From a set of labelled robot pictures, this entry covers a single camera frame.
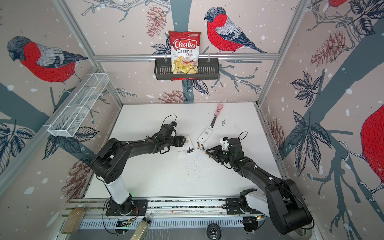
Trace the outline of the white battery cover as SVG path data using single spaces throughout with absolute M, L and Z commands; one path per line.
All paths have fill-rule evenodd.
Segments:
M 187 153 L 186 153 L 186 151 L 178 151 L 177 156 L 178 156 L 178 158 L 183 158 L 183 157 L 187 156 Z

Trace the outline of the white remote control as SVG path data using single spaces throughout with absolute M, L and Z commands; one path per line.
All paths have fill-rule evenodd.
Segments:
M 195 151 L 192 140 L 191 140 L 190 136 L 185 136 L 185 139 L 186 139 L 186 141 L 184 143 L 185 150 L 186 150 L 187 154 L 191 154 Z
M 205 128 L 205 130 L 198 137 L 198 142 L 205 143 L 209 139 L 209 137 L 212 135 L 213 132 L 214 130 L 212 128 Z

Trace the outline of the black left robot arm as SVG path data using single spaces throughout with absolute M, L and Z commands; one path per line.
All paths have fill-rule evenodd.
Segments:
M 122 178 L 128 159 L 145 154 L 165 154 L 170 147 L 183 147 L 187 139 L 177 135 L 176 125 L 176 122 L 163 124 L 157 133 L 144 140 L 125 142 L 109 139 L 91 161 L 91 169 L 105 184 L 113 203 L 118 207 L 129 211 L 133 205 L 132 195 Z

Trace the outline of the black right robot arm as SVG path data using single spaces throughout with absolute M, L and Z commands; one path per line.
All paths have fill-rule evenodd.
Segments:
M 221 144 L 207 149 L 205 153 L 221 165 L 229 164 L 236 173 L 254 183 L 266 196 L 267 211 L 246 193 L 240 201 L 241 209 L 249 213 L 257 210 L 268 216 L 280 234 L 288 234 L 299 228 L 314 224 L 314 219 L 305 204 L 298 186 L 291 179 L 282 180 L 259 167 L 246 157 L 239 138 L 223 138 Z

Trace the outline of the black round speaker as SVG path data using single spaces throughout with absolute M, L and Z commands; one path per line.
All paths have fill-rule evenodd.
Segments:
M 222 230 L 219 225 L 211 223 L 207 226 L 206 235 L 209 240 L 220 240 L 222 237 Z

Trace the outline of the red cassava chips bag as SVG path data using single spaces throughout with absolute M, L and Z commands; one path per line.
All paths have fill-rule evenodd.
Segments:
M 201 33 L 169 31 L 173 74 L 197 74 Z

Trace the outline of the beige grain filled bottle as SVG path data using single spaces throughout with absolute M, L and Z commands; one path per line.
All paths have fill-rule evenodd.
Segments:
M 133 233 L 131 240 L 143 240 L 151 223 L 152 221 L 150 219 L 144 217 Z

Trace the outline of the brown grain filled bottle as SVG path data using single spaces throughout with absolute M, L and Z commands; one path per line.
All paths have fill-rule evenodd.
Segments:
M 84 216 L 85 206 L 83 204 L 76 205 L 76 207 L 69 213 L 64 226 L 61 229 L 61 234 L 76 234 L 79 231 Z

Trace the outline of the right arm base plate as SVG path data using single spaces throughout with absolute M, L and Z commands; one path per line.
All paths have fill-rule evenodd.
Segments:
M 225 199 L 225 203 L 222 206 L 222 208 L 226 211 L 228 215 L 261 215 L 264 216 L 263 213 L 261 213 L 258 210 L 242 207 L 241 203 L 239 202 L 238 198 L 227 198 Z

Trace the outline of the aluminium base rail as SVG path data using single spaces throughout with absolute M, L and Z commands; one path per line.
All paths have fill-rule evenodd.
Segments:
M 269 219 L 268 211 L 252 210 L 247 213 L 239 206 L 237 197 L 199 198 L 135 198 L 136 205 L 130 213 L 122 216 L 106 213 L 112 210 L 108 199 L 71 200 L 59 215 L 60 225 L 69 219 L 80 221 L 81 230 L 104 229 L 123 234 L 133 231 L 146 218 L 152 229 L 205 228 L 217 224 L 222 228 L 244 227 L 244 223 L 260 226 Z

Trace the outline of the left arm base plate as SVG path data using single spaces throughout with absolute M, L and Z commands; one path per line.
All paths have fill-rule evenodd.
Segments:
M 107 217 L 120 217 L 120 216 L 145 216 L 148 200 L 127 200 L 122 205 L 118 205 L 113 200 L 109 200 L 106 206 Z

